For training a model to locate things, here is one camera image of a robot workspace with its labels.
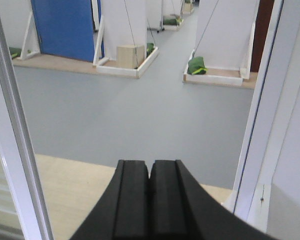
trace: green object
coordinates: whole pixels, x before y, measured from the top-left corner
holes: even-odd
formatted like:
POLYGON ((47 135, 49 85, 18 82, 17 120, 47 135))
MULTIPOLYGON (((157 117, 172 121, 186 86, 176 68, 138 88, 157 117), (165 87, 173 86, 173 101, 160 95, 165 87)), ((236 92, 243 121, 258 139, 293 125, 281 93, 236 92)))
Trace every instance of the green object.
POLYGON ((177 26, 178 21, 176 18, 168 18, 163 20, 163 25, 171 25, 171 26, 177 26))
POLYGON ((152 42, 148 42, 146 44, 146 57, 149 57, 149 55, 154 51, 155 45, 152 42))
POLYGON ((203 75, 207 72, 205 67, 204 58, 202 56, 196 56, 188 62, 188 74, 191 75, 203 75))
POLYGON ((12 59, 20 57, 21 55, 21 48, 9 47, 9 51, 12 59))

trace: blue door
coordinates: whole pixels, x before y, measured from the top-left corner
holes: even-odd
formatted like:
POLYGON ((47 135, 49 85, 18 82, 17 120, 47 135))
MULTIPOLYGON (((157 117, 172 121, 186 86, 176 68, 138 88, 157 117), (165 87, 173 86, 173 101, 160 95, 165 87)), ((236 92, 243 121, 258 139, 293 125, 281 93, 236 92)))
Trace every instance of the blue door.
POLYGON ((91 0, 31 0, 41 52, 92 62, 91 0))

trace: beige box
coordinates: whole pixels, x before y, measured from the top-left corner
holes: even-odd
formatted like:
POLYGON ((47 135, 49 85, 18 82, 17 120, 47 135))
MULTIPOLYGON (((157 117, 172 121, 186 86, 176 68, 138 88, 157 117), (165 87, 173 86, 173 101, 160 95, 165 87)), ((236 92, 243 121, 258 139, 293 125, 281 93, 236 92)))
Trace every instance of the beige box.
POLYGON ((144 60, 144 45, 120 45, 116 47, 116 64, 119 68, 135 69, 139 67, 144 60))
POLYGON ((192 11, 193 4, 192 3, 185 3, 183 11, 186 13, 190 13, 192 11))

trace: glass pane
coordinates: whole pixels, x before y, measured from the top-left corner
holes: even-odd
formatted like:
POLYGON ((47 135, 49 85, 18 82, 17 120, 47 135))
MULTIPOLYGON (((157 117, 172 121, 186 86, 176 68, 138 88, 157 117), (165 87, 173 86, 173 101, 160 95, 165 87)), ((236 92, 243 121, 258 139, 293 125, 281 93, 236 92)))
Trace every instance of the glass pane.
POLYGON ((0 160, 0 240, 1 239, 23 239, 23 233, 0 160))

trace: cardboard box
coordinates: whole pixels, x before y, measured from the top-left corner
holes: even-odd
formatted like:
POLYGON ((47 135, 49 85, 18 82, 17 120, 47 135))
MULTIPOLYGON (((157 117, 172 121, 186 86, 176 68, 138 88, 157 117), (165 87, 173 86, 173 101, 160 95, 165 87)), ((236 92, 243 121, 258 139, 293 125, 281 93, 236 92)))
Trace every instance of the cardboard box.
POLYGON ((119 68, 135 69, 145 60, 144 45, 120 45, 116 48, 116 63, 119 68))

